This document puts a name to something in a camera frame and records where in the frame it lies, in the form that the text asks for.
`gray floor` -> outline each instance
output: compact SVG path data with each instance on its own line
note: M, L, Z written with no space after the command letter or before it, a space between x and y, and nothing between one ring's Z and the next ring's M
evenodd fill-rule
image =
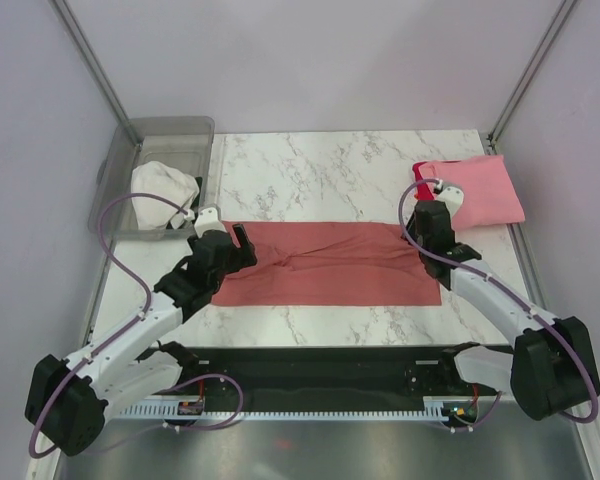
M94 447L148 424L114 421ZM106 455L71 458L57 478L587 480L591 475L572 424L557 416L534 422L504 403L471 434L408 422L246 421L180 435L160 429Z

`marble tabletop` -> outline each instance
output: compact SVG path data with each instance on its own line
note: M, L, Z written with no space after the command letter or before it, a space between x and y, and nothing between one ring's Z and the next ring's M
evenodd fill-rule
M207 203L229 221L397 222L411 167L483 154L475 130L216 135ZM406 211L415 200L411 199ZM526 293L505 226L458 239ZM184 239L122 240L115 254L153 285L189 252ZM107 275L94 335L125 320L143 293L115 266ZM446 345L505 343L473 306L442 289L438 307L216 307L165 339L186 346Z

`white cloth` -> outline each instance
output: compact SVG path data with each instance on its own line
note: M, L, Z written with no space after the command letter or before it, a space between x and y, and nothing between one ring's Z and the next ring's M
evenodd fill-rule
M160 162L148 162L133 169L131 193L152 193L183 208L189 208L200 189L191 175ZM139 230L164 228L169 221L173 228L179 228L184 223L183 215L178 214L166 203L142 197L134 197L131 202L136 212Z

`pink cloth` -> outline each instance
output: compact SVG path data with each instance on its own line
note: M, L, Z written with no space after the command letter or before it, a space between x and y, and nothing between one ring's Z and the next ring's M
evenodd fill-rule
M524 211L502 155L484 155L462 162L428 162L420 166L420 174L462 187L464 202L451 219L454 230L524 222Z
M212 303L440 305L438 283L398 225L247 222L258 264L229 275Z

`white wall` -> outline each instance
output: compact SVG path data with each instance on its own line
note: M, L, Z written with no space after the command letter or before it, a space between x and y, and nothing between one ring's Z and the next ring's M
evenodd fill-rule
M35 363L78 343L115 122L47 0L0 0L0 479L23 478Z
M600 0L580 2L500 149L551 307L589 325L600 370Z
M69 0L131 117L488 131L559 0Z

